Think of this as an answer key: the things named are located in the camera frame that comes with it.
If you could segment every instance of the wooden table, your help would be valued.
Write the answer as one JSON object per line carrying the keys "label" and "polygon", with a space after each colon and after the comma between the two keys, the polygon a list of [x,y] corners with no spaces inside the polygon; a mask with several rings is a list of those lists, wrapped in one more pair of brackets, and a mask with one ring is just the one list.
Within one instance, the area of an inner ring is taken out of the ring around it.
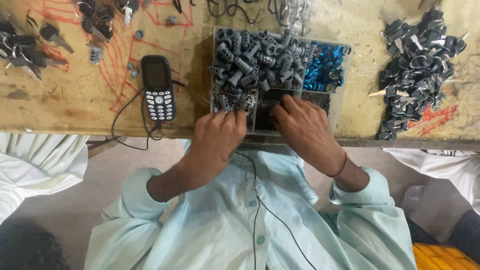
{"label": "wooden table", "polygon": [[[139,60],[143,55],[160,54],[168,58],[174,79],[196,92],[175,86],[177,117],[164,124],[162,131],[170,138],[191,136],[195,121],[209,112],[209,104],[199,95],[209,100],[211,86],[207,67],[212,63],[214,26],[283,32],[267,11],[267,0],[256,4],[239,1],[250,17],[254,18],[259,11],[254,25],[246,22],[240,10],[234,17],[224,15],[214,19],[207,11],[206,1],[193,2],[194,7],[189,1],[181,0],[183,12],[179,14],[170,0],[153,0],[148,8],[141,7],[134,14],[129,27],[123,25],[123,16],[116,11],[113,38],[104,46],[103,60],[94,66],[89,61],[86,45],[91,36],[82,30],[70,0],[0,0],[27,33],[38,35],[38,28],[49,22],[58,27],[75,50],[72,55],[40,39],[39,49],[69,63],[44,69],[42,84],[36,83],[21,68],[11,67],[0,73],[0,131],[109,135],[118,111],[142,89],[140,76],[132,78],[127,63],[140,69]],[[480,150],[478,0],[444,0],[447,34],[461,36],[470,32],[470,36],[467,49],[453,60],[457,74],[444,85],[447,99],[442,107],[438,111],[427,110],[423,121],[412,124],[396,141],[374,140],[386,106],[382,97],[368,94],[378,89],[377,74],[391,58],[379,35],[384,29],[380,10],[414,23],[428,9],[418,10],[418,4],[419,0],[314,0],[310,12],[305,14],[303,35],[355,43],[354,62],[335,133],[343,145]],[[28,24],[27,15],[38,26]],[[170,15],[177,17],[177,25],[167,25]],[[137,29],[144,30],[143,40],[134,37]],[[138,98],[123,112],[115,127],[116,135],[146,136],[140,105],[141,98]],[[278,137],[257,136],[249,140],[281,142]]]}

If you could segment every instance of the white garment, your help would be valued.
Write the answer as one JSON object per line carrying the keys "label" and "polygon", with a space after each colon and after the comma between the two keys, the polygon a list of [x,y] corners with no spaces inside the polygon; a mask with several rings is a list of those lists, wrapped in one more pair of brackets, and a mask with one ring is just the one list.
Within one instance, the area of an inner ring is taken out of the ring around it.
{"label": "white garment", "polygon": [[471,151],[384,148],[419,173],[449,179],[480,215],[480,155]]}
{"label": "white garment", "polygon": [[57,193],[81,182],[88,138],[0,133],[0,224],[26,197]]}

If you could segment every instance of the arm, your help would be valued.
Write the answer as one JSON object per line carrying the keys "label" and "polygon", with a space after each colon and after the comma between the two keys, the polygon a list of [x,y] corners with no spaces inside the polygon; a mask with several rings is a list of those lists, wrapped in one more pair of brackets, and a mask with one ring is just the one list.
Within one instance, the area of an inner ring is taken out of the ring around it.
{"label": "arm", "polygon": [[373,169],[345,163],[346,153],[323,109],[288,95],[282,101],[271,111],[276,129],[307,163],[336,175],[330,199],[343,205],[337,227],[345,252],[360,253],[378,269],[415,269],[408,225],[389,195],[387,180]]}
{"label": "arm", "polygon": [[178,164],[164,174],[144,168],[127,177],[121,196],[103,210],[103,223],[92,230],[85,269],[141,269],[170,199],[219,175],[246,131],[244,111],[207,114],[198,120],[190,152]]}

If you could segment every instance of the shirt sleeve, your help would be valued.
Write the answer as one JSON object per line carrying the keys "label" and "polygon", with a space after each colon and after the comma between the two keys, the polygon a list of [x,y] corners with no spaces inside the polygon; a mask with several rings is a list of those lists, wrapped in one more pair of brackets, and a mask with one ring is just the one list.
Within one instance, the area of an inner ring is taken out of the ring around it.
{"label": "shirt sleeve", "polygon": [[146,189],[154,168],[137,169],[123,183],[122,194],[103,209],[103,223],[92,230],[85,260],[88,270],[134,270],[144,263],[162,228],[160,216],[170,201],[153,200]]}
{"label": "shirt sleeve", "polygon": [[395,207],[388,183],[379,172],[362,168],[370,177],[366,188],[349,193],[335,183],[330,199],[342,204],[337,228],[346,250],[360,253],[376,269],[416,269],[407,220]]}

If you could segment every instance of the hand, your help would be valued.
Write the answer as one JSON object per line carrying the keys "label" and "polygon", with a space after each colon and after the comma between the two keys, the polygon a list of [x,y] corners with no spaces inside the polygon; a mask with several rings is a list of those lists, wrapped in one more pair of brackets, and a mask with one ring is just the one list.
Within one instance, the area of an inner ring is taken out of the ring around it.
{"label": "hand", "polygon": [[284,95],[282,105],[270,111],[275,128],[307,163],[326,175],[335,175],[345,152],[335,141],[323,109],[300,97]]}
{"label": "hand", "polygon": [[228,165],[247,133],[245,111],[209,113],[197,121],[190,151],[181,163],[198,188],[218,176]]}

